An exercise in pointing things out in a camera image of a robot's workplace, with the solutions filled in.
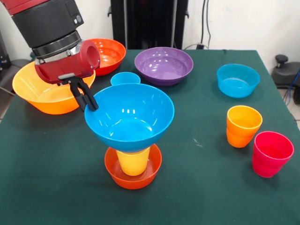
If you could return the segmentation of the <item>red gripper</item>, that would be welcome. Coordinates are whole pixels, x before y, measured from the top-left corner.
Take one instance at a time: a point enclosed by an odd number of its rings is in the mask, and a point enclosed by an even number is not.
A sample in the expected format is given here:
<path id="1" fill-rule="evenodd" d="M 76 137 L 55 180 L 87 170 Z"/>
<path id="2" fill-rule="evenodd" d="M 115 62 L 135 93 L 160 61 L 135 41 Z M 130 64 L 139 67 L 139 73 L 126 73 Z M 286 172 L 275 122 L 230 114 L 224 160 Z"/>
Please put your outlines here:
<path id="1" fill-rule="evenodd" d="M 67 55 L 66 52 L 58 54 L 58 59 L 46 59 L 44 63 L 35 62 L 38 76 L 50 84 L 62 83 L 63 80 L 76 76 L 75 82 L 69 82 L 71 93 L 79 107 L 84 112 L 88 106 L 91 111 L 98 109 L 88 85 L 82 78 L 91 76 L 100 66 L 100 55 L 96 45 L 90 41 L 82 41 L 75 48 L 79 52 Z"/>

